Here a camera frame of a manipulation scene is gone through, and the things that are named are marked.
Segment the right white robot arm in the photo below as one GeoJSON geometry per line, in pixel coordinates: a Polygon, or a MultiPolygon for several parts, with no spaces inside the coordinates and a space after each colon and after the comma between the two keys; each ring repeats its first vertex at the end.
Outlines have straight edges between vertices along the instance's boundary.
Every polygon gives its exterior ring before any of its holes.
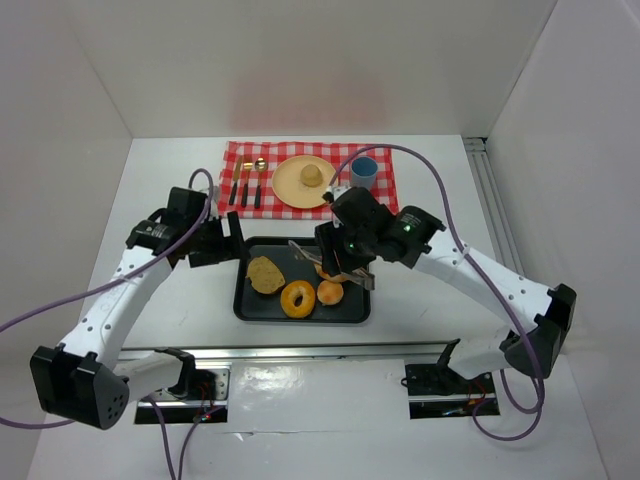
{"type": "Polygon", "coordinates": [[[333,219],[315,230],[324,270],[354,275],[380,258],[431,275],[499,317],[496,333],[450,342],[439,368],[471,380],[513,368],[546,379],[571,327],[576,292],[565,284],[531,281],[455,239],[428,212],[408,206],[399,213],[362,187],[330,187],[323,195],[333,219]]]}

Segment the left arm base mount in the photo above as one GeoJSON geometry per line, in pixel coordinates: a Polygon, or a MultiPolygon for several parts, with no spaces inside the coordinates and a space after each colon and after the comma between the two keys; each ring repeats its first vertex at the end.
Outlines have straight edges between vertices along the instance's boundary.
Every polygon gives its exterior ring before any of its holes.
{"type": "Polygon", "coordinates": [[[198,361],[189,393],[182,398],[168,390],[150,395],[168,425],[187,425],[200,420],[223,424],[228,420],[231,368],[229,364],[198,361]]]}

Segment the silver metal tongs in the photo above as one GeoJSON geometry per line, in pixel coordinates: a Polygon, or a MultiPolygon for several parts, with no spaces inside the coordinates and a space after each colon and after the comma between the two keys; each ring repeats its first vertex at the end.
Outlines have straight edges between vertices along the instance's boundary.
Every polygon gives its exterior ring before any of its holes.
{"type": "Polygon", "coordinates": [[[312,262],[331,278],[338,276],[354,284],[360,285],[365,290],[373,291],[375,289],[375,276],[367,270],[360,268],[352,273],[339,272],[338,274],[330,274],[322,266],[322,258],[320,256],[304,250],[298,243],[293,240],[288,241],[288,246],[292,250],[294,257],[297,260],[306,260],[312,262]]]}

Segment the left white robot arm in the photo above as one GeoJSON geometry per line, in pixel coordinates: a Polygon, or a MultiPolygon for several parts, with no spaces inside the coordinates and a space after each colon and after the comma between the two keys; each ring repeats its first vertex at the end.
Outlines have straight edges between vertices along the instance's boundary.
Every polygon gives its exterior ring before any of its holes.
{"type": "Polygon", "coordinates": [[[114,426],[131,402],[158,390],[184,398],[195,386],[196,361],[183,350],[156,348],[118,363],[132,327],[176,265],[248,257],[238,214],[213,217],[207,194],[180,187],[132,229],[125,245],[111,282],[84,317],[56,346],[40,346],[30,359],[41,408],[101,430],[114,426]]]}

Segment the small round tan muffin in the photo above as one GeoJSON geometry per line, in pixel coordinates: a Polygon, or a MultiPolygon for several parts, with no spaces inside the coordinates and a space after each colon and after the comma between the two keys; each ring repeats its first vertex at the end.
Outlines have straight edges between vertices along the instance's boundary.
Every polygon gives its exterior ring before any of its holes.
{"type": "Polygon", "coordinates": [[[315,188],[322,184],[323,174],[318,166],[307,164],[300,172],[300,181],[306,187],[315,188]]]}

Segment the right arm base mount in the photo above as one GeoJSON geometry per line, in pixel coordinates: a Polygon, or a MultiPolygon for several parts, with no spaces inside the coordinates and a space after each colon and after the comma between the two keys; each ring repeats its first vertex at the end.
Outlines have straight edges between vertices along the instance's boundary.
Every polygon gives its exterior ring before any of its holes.
{"type": "Polygon", "coordinates": [[[415,419],[499,416],[500,408],[491,374],[466,380],[436,364],[405,365],[400,384],[408,395],[409,415],[415,419]]]}

